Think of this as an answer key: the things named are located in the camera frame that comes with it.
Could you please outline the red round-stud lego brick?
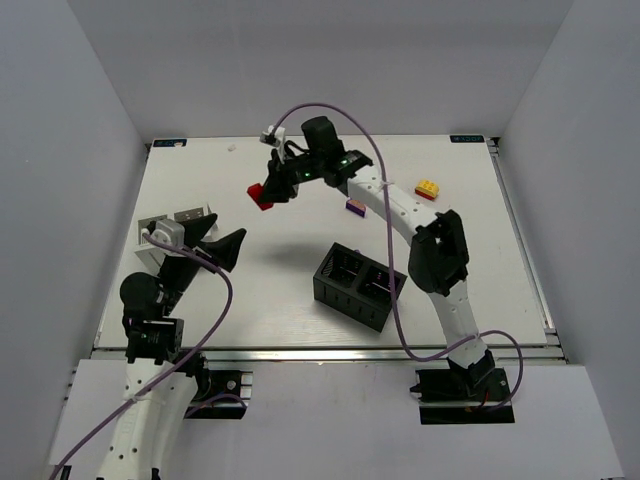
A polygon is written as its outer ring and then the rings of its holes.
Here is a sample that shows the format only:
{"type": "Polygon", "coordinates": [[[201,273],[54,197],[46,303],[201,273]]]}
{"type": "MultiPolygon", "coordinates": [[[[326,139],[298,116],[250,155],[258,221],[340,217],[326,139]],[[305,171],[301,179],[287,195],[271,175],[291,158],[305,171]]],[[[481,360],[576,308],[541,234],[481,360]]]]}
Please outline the red round-stud lego brick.
{"type": "Polygon", "coordinates": [[[266,211],[274,206],[273,202],[267,202],[263,199],[264,186],[260,183],[255,183],[247,188],[247,194],[258,206],[261,211],[266,211]]]}

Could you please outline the yellow red lego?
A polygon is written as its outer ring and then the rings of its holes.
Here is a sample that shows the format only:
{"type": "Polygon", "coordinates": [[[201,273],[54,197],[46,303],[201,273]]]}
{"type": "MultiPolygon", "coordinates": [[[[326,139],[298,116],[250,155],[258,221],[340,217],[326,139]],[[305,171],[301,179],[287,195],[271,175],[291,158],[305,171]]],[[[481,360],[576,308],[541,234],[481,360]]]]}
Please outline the yellow red lego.
{"type": "Polygon", "coordinates": [[[416,195],[434,201],[439,196],[440,188],[437,183],[423,179],[417,183],[414,192],[416,195]]]}

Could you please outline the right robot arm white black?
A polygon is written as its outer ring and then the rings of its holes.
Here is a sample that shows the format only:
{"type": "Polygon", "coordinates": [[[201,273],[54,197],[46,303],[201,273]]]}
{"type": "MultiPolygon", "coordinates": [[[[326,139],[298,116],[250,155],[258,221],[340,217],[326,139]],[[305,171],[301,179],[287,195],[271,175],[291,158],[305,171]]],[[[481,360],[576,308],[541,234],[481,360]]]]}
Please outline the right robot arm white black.
{"type": "Polygon", "coordinates": [[[461,217],[453,210],[440,213],[389,182],[380,161],[345,148],[327,117],[304,122],[302,131],[306,145],[298,154],[284,128],[271,126],[261,134],[261,143],[272,151],[257,204],[286,203],[296,198],[299,185],[321,179],[385,220],[388,233],[399,234],[409,246],[409,276],[435,308],[450,370],[467,390],[477,389],[495,363],[468,298],[469,253],[461,217]]]}

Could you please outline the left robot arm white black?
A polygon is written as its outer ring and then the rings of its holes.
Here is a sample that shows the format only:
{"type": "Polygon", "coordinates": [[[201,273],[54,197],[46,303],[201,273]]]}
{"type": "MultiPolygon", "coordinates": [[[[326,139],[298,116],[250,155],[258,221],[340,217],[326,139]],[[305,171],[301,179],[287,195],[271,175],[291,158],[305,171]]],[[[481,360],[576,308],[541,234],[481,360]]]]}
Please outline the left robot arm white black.
{"type": "Polygon", "coordinates": [[[236,266],[245,229],[217,240],[207,236],[217,217],[158,218],[142,228],[142,271],[128,274],[119,296],[127,338],[123,403],[111,416],[115,430],[99,479],[160,479],[185,417],[218,403],[244,407],[237,387],[207,366],[199,346],[182,346],[184,322],[173,317],[200,270],[221,277],[236,266]]]}

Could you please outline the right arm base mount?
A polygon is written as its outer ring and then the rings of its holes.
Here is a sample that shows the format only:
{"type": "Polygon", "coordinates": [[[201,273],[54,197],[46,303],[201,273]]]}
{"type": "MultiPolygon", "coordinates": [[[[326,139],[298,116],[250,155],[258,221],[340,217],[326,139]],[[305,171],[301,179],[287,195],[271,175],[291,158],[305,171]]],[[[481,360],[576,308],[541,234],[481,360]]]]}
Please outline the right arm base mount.
{"type": "Polygon", "coordinates": [[[416,371],[416,384],[409,389],[418,401],[422,425],[514,424],[515,415],[506,372],[496,368],[473,389],[447,369],[416,371]]]}

